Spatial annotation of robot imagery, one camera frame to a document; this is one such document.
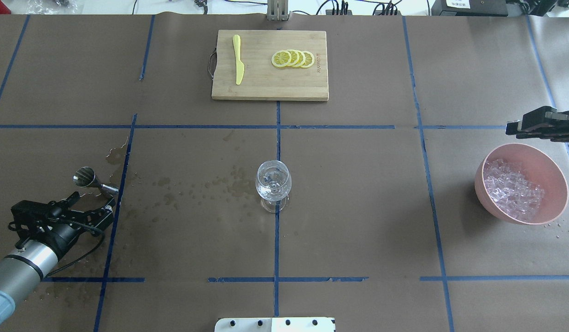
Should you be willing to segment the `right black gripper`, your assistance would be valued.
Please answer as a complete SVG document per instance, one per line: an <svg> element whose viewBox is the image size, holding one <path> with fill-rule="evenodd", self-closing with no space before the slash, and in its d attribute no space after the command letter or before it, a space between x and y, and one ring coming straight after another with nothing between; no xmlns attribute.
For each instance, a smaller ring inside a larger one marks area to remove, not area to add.
<svg viewBox="0 0 569 332"><path fill-rule="evenodd" d="M524 114L522 120L507 123L505 134L516 135L516 139L539 138L569 143L569 111L560 112L567 119L558 122L557 127L557 120L552 119L555 113L554 107L539 107Z"/></svg>

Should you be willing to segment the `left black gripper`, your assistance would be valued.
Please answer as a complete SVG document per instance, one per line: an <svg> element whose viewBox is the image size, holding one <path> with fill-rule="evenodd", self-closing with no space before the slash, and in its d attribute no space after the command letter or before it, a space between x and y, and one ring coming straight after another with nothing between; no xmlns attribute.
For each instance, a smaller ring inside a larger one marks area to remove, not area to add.
<svg viewBox="0 0 569 332"><path fill-rule="evenodd" d="M51 201L47 204L51 213L68 211L80 199L78 191L61 201ZM84 232L105 231L114 221L113 208L115 198L110 198L101 208L86 212L73 211L72 220L54 221L36 213L17 212L17 249L29 248L29 243L44 244L50 248L58 259L63 258L76 244Z"/></svg>

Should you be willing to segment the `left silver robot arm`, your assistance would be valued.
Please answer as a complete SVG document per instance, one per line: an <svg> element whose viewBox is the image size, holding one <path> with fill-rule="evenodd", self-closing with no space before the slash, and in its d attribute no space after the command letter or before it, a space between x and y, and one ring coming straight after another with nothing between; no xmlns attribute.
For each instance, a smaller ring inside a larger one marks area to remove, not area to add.
<svg viewBox="0 0 569 332"><path fill-rule="evenodd" d="M8 229L18 236L14 249L0 261L0 325L46 277L59 273L57 264L80 236L105 239L114 221L112 197L99 208L77 211L72 206L80 195L74 192L61 201L23 200L11 208Z"/></svg>

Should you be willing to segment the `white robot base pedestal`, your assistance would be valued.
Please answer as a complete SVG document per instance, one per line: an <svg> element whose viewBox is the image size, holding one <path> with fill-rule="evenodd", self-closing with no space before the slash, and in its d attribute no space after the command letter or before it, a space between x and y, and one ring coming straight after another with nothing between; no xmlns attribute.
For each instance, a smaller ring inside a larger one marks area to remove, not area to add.
<svg viewBox="0 0 569 332"><path fill-rule="evenodd" d="M252 317L217 320L215 332L335 332L332 317Z"/></svg>

